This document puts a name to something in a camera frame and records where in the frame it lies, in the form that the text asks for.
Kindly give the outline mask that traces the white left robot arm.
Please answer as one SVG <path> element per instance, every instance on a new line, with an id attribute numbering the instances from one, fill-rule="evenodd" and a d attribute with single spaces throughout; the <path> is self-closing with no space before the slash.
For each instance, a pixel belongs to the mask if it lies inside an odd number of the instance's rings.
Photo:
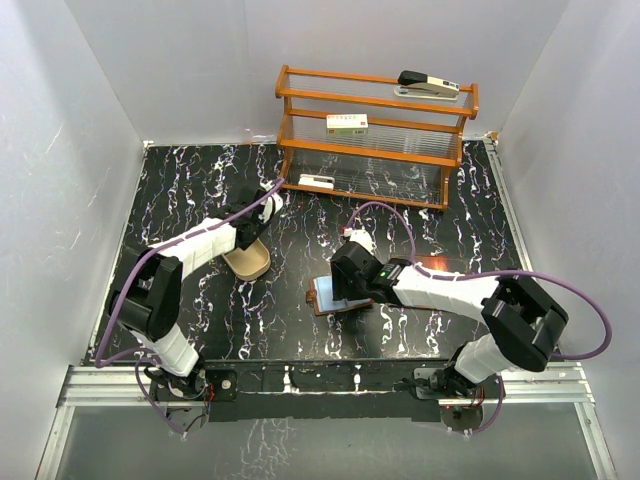
<path id="1" fill-rule="evenodd" d="M 196 368 L 201 357 L 178 326 L 182 283 L 213 259 L 252 247 L 282 209 L 278 189 L 283 183 L 279 179 L 243 187 L 234 202 L 185 232 L 122 252 L 105 302 L 106 331 L 117 324 L 128 330 L 159 360 L 160 369 L 172 376 L 174 390 L 186 399 L 204 392 L 207 376 Z"/>

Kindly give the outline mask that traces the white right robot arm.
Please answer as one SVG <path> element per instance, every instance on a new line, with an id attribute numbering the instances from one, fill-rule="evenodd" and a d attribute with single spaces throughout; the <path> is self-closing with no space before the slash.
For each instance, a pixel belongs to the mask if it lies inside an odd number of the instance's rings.
<path id="1" fill-rule="evenodd" d="M 344 243 L 330 266 L 337 300 L 440 310 L 487 327 L 487 334 L 460 346 L 444 368 L 414 382 L 445 396 L 469 396 L 512 367 L 543 371 L 568 323 L 566 311 L 522 274 L 464 280 L 406 259 L 382 263 L 356 241 Z"/>

